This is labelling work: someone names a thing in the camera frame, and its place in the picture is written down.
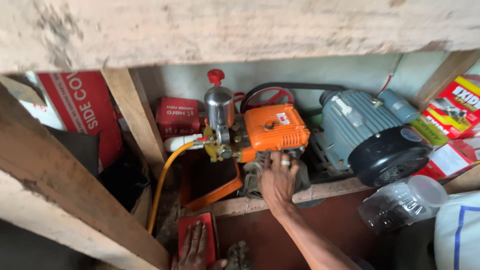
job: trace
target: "label sticker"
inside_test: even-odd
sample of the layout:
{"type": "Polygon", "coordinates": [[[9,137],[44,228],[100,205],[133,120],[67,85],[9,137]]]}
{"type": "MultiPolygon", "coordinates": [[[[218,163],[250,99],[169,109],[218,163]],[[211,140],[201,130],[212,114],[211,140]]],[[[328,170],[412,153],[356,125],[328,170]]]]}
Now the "label sticker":
{"type": "Polygon", "coordinates": [[[282,124],[282,125],[290,124],[290,121],[288,120],[287,115],[284,112],[283,113],[277,113],[276,116],[277,116],[278,120],[280,121],[280,124],[282,124]]]}
{"type": "Polygon", "coordinates": [[[400,131],[400,134],[402,137],[405,139],[412,141],[412,142],[421,142],[421,137],[418,135],[415,131],[408,129],[408,128],[403,128],[400,131]]]}

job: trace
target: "finger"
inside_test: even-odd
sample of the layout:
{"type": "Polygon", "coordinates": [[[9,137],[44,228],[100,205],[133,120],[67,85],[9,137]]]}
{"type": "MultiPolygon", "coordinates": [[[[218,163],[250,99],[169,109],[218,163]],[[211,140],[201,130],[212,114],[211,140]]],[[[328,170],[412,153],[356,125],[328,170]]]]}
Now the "finger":
{"type": "Polygon", "coordinates": [[[172,259],[172,270],[178,270],[179,268],[179,257],[178,255],[173,256],[172,259]]]}
{"type": "Polygon", "coordinates": [[[300,165],[297,160],[292,160],[292,168],[290,168],[290,172],[292,173],[293,176],[297,175],[299,172],[300,165]]]}
{"type": "Polygon", "coordinates": [[[280,168],[280,159],[282,153],[280,151],[274,151],[270,154],[270,159],[272,160],[272,169],[278,170],[280,168]]]}
{"type": "Polygon", "coordinates": [[[193,228],[192,234],[192,245],[190,246],[190,252],[188,253],[187,259],[194,259],[197,256],[198,252],[198,244],[200,242],[200,236],[202,234],[202,225],[200,221],[195,223],[195,227],[193,228]]]}
{"type": "Polygon", "coordinates": [[[190,246],[192,243],[192,226],[189,225],[187,232],[185,233],[185,242],[183,242],[183,247],[181,249],[180,261],[184,261],[188,253],[190,252],[190,246]]]}
{"type": "MultiPolygon", "coordinates": [[[[282,153],[282,156],[280,158],[281,161],[290,161],[290,155],[287,154],[287,153],[282,153]]],[[[280,167],[287,171],[290,169],[290,165],[286,165],[286,164],[280,164],[280,167]]]]}
{"type": "Polygon", "coordinates": [[[206,248],[208,239],[207,226],[205,224],[202,226],[202,236],[200,236],[200,243],[198,244],[198,257],[204,259],[206,256],[206,248]]]}
{"type": "Polygon", "coordinates": [[[265,163],[264,163],[264,170],[269,169],[272,165],[272,160],[270,159],[270,152],[267,152],[265,155],[265,163]]]}
{"type": "Polygon", "coordinates": [[[218,260],[216,262],[214,262],[209,268],[208,270],[221,270],[223,269],[225,266],[227,266],[227,263],[228,261],[223,259],[223,260],[218,260]]]}

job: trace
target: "hand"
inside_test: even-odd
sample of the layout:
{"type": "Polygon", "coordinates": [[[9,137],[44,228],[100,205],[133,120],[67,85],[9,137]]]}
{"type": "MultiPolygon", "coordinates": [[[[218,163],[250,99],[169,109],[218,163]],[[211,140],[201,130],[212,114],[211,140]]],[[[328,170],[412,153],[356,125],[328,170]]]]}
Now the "hand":
{"type": "Polygon", "coordinates": [[[274,214],[285,205],[292,204],[295,175],[299,170],[296,160],[291,161],[291,168],[288,165],[280,164],[282,160],[290,161],[290,155],[279,151],[267,154],[264,171],[258,177],[260,192],[274,214]]]}
{"type": "MultiPolygon", "coordinates": [[[[175,256],[172,270],[206,270],[206,247],[208,231],[204,224],[197,223],[187,229],[185,243],[183,244],[180,261],[175,256]]],[[[208,270],[221,270],[227,265],[227,260],[218,260],[208,270]]]]}

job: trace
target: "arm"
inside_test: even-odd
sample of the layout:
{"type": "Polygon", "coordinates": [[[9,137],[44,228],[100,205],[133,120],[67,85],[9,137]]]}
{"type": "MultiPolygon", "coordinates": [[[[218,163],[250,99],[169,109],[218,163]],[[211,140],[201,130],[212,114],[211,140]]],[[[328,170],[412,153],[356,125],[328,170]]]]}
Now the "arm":
{"type": "Polygon", "coordinates": [[[360,268],[336,246],[319,235],[306,222],[292,202],[298,165],[280,164],[290,160],[285,153],[273,152],[265,159],[259,188],[273,216],[285,228],[313,270],[359,270],[360,268]]]}

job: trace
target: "orange pump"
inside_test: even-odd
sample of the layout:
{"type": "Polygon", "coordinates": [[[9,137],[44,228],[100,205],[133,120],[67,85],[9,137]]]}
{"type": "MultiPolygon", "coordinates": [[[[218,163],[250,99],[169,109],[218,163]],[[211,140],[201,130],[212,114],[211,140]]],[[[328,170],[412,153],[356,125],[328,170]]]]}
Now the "orange pump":
{"type": "Polygon", "coordinates": [[[292,104],[251,109],[243,115],[249,144],[240,144],[238,161],[249,162],[257,151],[284,150],[300,155],[308,145],[310,131],[292,104]]]}

